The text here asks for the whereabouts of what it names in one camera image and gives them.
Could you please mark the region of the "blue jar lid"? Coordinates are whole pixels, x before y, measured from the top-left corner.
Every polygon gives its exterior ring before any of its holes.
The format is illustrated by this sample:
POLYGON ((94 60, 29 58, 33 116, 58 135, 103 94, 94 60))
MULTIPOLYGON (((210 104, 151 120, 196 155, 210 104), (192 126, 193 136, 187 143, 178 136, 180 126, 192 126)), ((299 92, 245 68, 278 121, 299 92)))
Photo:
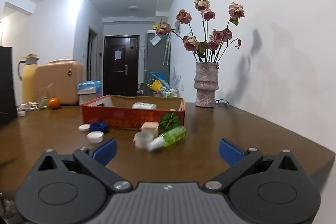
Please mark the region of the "blue jar lid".
POLYGON ((105 122, 94 122, 90 124, 90 132, 100 131, 103 133, 108 132, 108 125, 105 122))

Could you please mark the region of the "white round jar lid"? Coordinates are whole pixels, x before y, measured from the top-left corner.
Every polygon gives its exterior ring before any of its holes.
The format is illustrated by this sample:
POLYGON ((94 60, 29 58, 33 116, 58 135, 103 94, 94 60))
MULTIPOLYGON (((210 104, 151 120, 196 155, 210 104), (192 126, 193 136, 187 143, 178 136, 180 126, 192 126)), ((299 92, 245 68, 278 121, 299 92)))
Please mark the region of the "white round jar lid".
POLYGON ((81 124, 79 127, 78 127, 78 130, 80 132, 89 132, 91 129, 91 126, 90 124, 81 124))

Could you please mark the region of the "white plastic cup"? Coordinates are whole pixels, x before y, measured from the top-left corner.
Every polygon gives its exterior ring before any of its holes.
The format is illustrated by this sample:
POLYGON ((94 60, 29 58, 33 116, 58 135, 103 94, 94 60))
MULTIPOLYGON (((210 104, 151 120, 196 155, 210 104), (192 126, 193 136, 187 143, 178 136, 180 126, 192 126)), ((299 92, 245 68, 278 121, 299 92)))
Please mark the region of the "white plastic cup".
POLYGON ((152 142, 154 134, 152 132, 138 132, 134 135, 133 142, 137 149, 145 149, 146 145, 152 142))

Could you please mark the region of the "beige cap bottle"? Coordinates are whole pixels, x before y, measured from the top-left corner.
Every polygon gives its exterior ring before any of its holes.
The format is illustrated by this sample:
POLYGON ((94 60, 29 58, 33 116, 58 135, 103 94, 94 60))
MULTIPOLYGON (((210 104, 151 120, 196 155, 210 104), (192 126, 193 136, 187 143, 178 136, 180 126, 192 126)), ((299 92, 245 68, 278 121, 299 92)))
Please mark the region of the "beige cap bottle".
POLYGON ((147 132, 153 134, 153 136, 156 138, 159 135, 159 123, 158 122, 145 122, 141 126, 142 132, 147 132))

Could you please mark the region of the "white medicine bottle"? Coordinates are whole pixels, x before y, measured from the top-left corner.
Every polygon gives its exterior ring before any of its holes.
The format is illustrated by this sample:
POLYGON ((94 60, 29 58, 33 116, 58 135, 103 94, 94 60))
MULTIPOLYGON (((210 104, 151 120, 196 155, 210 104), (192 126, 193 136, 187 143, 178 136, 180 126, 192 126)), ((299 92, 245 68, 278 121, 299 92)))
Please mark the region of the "white medicine bottle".
POLYGON ((155 110, 157 108, 157 105, 153 103, 136 102, 132 105, 132 108, 142 110, 155 110))

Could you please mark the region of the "green transparent bottle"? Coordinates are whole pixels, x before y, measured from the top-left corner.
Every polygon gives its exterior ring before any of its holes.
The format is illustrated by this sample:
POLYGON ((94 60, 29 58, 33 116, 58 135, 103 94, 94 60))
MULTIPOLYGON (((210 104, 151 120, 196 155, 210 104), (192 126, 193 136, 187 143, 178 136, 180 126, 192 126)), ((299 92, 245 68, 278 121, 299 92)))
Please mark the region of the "green transparent bottle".
POLYGON ((147 143, 146 150, 151 152, 157 149, 169 147, 172 144, 184 139, 185 136, 186 128, 184 126, 175 127, 160 134, 158 137, 147 143))

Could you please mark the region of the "orange cardboard box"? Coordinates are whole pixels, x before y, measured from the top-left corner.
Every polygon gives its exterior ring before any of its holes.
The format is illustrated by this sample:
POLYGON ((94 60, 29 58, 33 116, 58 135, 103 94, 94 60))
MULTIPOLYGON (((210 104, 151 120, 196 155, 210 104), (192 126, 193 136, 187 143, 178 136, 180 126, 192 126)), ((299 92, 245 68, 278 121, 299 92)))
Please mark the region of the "orange cardboard box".
POLYGON ((185 121, 185 100, 165 97, 127 97, 107 95, 81 105, 83 122, 91 124, 104 122, 109 128, 119 130, 137 130, 145 122, 160 122, 167 113, 183 126, 185 121), (134 109, 137 102, 150 103, 155 109, 134 109))

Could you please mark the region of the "eyeglasses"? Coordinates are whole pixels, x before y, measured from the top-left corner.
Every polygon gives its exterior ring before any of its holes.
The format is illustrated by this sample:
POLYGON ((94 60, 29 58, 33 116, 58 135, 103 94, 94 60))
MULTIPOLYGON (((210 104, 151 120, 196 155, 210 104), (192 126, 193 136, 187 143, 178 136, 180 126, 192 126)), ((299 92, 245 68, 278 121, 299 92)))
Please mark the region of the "eyeglasses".
POLYGON ((227 107, 230 103, 225 99, 215 100, 215 104, 221 107, 227 107))

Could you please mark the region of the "orange fruit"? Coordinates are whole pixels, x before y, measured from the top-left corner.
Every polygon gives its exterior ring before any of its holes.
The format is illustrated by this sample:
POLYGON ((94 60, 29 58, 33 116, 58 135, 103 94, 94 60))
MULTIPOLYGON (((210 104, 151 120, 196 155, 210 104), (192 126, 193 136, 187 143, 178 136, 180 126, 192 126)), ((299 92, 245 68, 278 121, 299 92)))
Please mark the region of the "orange fruit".
POLYGON ((56 98, 56 97, 49 99, 48 107, 51 110, 59 109, 60 108, 60 99, 56 98))

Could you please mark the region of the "blue tissue pack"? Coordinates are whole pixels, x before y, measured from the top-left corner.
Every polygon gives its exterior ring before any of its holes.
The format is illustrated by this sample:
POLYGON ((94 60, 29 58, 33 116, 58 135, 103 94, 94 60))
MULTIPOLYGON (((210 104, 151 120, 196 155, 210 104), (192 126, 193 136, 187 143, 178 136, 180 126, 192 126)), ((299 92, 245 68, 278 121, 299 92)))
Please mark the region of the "blue tissue pack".
POLYGON ((80 94, 95 94, 101 92, 100 81, 85 81, 77 85, 77 93, 80 94))

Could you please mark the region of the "clear glass cup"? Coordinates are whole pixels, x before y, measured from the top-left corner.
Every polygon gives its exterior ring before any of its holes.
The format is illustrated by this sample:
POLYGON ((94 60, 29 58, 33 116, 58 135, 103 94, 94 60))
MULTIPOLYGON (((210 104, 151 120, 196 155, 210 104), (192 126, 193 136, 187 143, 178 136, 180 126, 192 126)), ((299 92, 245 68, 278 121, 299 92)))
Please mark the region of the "clear glass cup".
POLYGON ((48 108, 49 100, 53 97, 53 85, 38 90, 38 103, 40 109, 48 108))

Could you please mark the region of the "pink ribbed vase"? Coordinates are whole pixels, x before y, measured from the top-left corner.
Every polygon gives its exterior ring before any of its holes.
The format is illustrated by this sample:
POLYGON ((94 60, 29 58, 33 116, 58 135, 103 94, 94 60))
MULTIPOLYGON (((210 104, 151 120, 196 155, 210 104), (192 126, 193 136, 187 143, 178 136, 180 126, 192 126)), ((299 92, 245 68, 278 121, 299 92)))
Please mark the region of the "pink ribbed vase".
POLYGON ((194 78, 194 88, 197 90, 196 106, 204 108, 215 106, 215 91, 219 89, 218 69, 217 63, 196 63, 194 78))

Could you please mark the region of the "small white cap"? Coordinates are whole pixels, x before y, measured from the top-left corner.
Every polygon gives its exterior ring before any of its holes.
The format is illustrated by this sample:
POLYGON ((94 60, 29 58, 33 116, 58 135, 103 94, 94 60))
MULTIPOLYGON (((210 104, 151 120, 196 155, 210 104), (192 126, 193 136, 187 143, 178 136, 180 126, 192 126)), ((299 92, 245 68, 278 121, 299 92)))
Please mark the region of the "small white cap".
POLYGON ((26 115, 26 112, 25 111, 18 111, 17 114, 18 114, 19 117, 23 117, 23 116, 26 115))

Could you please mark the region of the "pink ribbed suitcase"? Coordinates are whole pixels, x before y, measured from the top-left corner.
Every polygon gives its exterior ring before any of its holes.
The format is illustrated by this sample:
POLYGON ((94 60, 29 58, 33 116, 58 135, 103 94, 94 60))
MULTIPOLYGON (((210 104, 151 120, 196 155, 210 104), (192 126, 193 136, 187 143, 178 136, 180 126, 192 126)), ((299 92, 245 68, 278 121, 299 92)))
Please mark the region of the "pink ribbed suitcase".
POLYGON ((35 94, 40 99, 58 98, 61 105, 76 105, 77 86, 85 81, 85 66, 77 60, 60 59, 38 65, 35 70, 35 94))

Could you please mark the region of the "yellow watering can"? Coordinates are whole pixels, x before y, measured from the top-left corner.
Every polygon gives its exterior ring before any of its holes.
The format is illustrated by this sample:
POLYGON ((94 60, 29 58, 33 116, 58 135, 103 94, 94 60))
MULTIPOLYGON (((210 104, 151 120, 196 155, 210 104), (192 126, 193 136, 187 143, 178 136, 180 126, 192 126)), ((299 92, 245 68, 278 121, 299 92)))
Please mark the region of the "yellow watering can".
POLYGON ((145 86, 153 90, 154 92, 160 92, 163 84, 160 80, 155 80, 152 84, 144 83, 145 86))

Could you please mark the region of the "black device left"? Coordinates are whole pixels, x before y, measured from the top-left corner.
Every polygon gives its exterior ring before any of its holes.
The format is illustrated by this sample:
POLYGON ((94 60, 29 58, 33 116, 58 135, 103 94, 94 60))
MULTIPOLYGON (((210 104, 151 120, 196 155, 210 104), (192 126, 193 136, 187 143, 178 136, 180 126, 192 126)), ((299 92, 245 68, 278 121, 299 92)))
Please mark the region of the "black device left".
POLYGON ((1 46, 0 73, 0 119, 3 126, 17 117, 11 47, 1 46))

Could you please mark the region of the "dark brown door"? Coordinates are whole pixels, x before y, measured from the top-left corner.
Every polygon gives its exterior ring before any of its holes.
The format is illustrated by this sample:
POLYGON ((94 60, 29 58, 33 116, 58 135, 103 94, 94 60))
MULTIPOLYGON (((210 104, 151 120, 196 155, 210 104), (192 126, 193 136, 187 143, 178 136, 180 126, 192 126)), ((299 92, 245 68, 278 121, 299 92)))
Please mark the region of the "dark brown door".
POLYGON ((106 36, 102 66, 104 95, 135 96, 138 90, 139 36, 106 36))

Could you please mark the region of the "yellow thermos jug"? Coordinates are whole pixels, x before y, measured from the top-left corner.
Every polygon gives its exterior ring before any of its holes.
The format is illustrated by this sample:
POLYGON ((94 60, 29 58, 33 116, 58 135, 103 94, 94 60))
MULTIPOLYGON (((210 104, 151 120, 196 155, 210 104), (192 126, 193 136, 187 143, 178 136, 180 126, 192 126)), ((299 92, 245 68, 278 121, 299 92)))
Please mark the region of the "yellow thermos jug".
POLYGON ((18 63, 18 76, 22 82, 22 103, 35 101, 35 71, 38 67, 37 55, 26 55, 18 63))

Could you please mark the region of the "dried pink roses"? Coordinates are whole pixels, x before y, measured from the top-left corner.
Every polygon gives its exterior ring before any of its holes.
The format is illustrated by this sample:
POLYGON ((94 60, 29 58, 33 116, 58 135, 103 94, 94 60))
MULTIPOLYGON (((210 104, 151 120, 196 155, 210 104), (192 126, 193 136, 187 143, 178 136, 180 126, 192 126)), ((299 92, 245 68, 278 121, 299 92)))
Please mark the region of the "dried pink roses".
POLYGON ((242 46, 240 38, 234 38, 232 31, 229 29, 229 25, 239 25, 239 20, 244 18, 245 10, 243 5, 236 2, 231 2, 228 6, 229 19, 226 27, 223 30, 210 31, 209 22, 214 20, 216 14, 210 8, 209 0, 195 0, 195 9, 200 13, 202 17, 202 28, 204 38, 199 39, 195 36, 193 28, 191 26, 192 16, 189 12, 181 9, 176 16, 177 23, 185 24, 189 26, 190 32, 181 36, 177 33, 176 28, 172 28, 169 23, 163 22, 157 25, 155 31, 157 35, 170 35, 175 34, 183 42, 184 48, 193 53, 194 59, 198 62, 211 62, 217 63, 224 55, 230 45, 236 43, 235 48, 238 50, 242 46))

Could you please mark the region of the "grey refrigerator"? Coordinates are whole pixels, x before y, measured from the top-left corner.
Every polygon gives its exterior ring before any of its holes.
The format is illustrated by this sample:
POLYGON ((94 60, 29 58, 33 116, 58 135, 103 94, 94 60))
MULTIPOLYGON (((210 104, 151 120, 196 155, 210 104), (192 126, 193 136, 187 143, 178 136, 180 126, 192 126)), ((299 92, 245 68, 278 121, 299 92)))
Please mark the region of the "grey refrigerator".
POLYGON ((145 40, 143 82, 151 84, 154 76, 151 73, 162 74, 167 83, 170 78, 170 42, 168 35, 158 35, 148 32, 145 40))

